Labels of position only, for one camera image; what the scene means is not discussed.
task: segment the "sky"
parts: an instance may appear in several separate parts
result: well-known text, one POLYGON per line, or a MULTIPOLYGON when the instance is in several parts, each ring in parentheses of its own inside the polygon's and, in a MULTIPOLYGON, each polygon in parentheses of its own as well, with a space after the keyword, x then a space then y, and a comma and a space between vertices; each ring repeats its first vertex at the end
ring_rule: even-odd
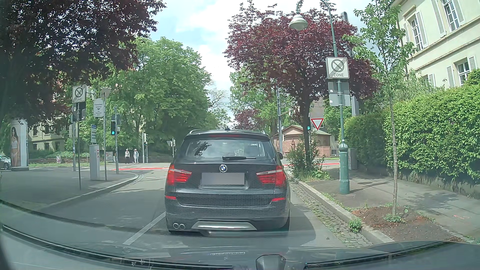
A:
MULTIPOLYGON (((372 0, 330 0, 335 3, 335 14, 347 12, 348 20, 359 29, 364 24, 353 14, 354 9, 364 9, 372 0)), ((202 57, 202 65, 212 74, 214 87, 226 92, 222 102, 228 102, 231 82, 230 72, 223 52, 227 49, 229 19, 239 13, 240 3, 246 0, 164 0, 167 8, 157 14, 157 31, 151 38, 161 37, 173 39, 198 51, 202 57)), ((295 10, 296 0, 253 0, 259 9, 278 4, 276 10, 291 12, 295 10)), ((319 8, 319 0, 304 0, 302 11, 319 8)))

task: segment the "blurred license plate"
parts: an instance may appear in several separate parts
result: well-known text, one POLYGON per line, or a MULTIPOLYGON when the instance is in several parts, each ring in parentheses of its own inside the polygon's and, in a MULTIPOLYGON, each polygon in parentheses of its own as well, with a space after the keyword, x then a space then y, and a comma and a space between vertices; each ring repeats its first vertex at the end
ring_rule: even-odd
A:
POLYGON ((245 174, 242 172, 203 172, 202 185, 244 185, 245 174))

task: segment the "pedestrian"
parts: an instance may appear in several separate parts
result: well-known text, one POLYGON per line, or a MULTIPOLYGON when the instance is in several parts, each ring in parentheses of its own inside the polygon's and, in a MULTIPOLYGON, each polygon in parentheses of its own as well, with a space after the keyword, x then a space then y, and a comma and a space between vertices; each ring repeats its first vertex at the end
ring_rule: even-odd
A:
POLYGON ((130 152, 125 150, 125 164, 130 163, 130 152))
POLYGON ((134 163, 138 163, 138 152, 137 152, 137 149, 135 149, 135 151, 133 152, 133 159, 134 159, 134 163))

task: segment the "rear bumper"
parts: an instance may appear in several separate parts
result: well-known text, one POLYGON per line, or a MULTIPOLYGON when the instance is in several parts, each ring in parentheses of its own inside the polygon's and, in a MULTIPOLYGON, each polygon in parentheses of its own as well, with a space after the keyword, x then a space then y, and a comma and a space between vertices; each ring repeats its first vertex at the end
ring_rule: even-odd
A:
POLYGON ((287 222, 290 201, 275 201, 265 207, 213 208, 184 206, 165 199, 165 206, 167 227, 171 231, 271 230, 287 222))

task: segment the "windshield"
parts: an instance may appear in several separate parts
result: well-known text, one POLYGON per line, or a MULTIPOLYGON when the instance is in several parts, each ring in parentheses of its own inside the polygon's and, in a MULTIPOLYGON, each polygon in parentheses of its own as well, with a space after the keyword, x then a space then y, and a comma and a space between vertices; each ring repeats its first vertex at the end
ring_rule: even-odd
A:
POLYGON ((0 233, 222 270, 476 246, 479 14, 478 0, 0 0, 0 233))

